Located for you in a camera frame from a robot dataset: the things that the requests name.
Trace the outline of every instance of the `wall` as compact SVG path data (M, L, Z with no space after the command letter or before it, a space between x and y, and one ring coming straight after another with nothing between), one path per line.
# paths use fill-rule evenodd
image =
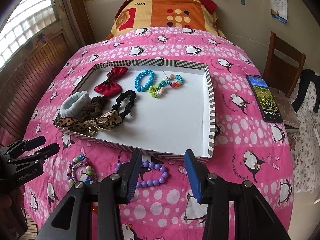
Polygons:
M96 39L111 30L114 16L125 0L94 0L85 2ZM320 72L320 27L301 0L288 0L288 23L271 17L270 0L213 0L221 28L226 37L245 50L263 72L270 39L274 31L296 49L307 55L306 68Z

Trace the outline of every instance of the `pink blanket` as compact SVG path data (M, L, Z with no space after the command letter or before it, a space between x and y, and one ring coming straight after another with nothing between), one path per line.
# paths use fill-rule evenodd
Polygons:
M98 180L114 172L120 158L127 162L130 153L97 143L63 135L53 125L57 109L74 89L74 83L95 63L132 58L181 59L207 63L216 100L216 140L211 172L227 181L251 180L289 228L293 193L292 161L283 124L265 123L245 76L260 74L246 53L233 43L199 30L153 27L138 29L109 41L88 45L77 51L57 75L39 102L25 139L44 135L46 145L57 142L61 150L48 159L44 174L26 185L24 205L38 226L70 189L67 168L79 154L85 154L97 172ZM136 189L131 203L121 206L125 240L201 239L206 205L199 205L182 162L158 160L170 177L157 187ZM144 179L158 176L144 173ZM229 237L234 238L233 203ZM93 215L96 231L96 215Z

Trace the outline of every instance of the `chair backrest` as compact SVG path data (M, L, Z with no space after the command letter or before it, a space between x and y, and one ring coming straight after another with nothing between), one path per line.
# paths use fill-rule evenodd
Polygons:
M299 63L295 67L274 54L275 49L284 53ZM270 35L269 52L263 79L269 87L281 90L290 97L303 69L306 55L295 49L290 44L276 36L274 32Z

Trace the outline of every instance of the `leopard print bow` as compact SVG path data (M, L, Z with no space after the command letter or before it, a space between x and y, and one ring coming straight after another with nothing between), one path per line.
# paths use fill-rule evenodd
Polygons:
M65 117L57 121L60 127L67 128L68 130L78 131L106 131L107 129L118 126L123 122L122 118L116 110L103 114L102 116L90 119L88 121L80 121L74 117Z

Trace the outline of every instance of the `colorful bead bracelet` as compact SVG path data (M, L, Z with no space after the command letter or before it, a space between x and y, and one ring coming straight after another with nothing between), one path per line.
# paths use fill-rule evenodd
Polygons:
M96 182L97 177L90 166L89 159L85 158L84 155L80 154L78 157L74 158L71 164L69 164L67 169L68 182L73 186L78 180L76 179L76 169L79 167L86 168L87 179L84 181L85 184L90 184L91 181Z
M176 79L177 82L171 82L169 80ZM164 80L155 86L151 86L149 88L149 93L154 97L157 98L158 96L162 95L164 92L164 87L166 85L170 85L172 88L179 87L183 85L183 79L180 75L171 74L169 77L166 77Z

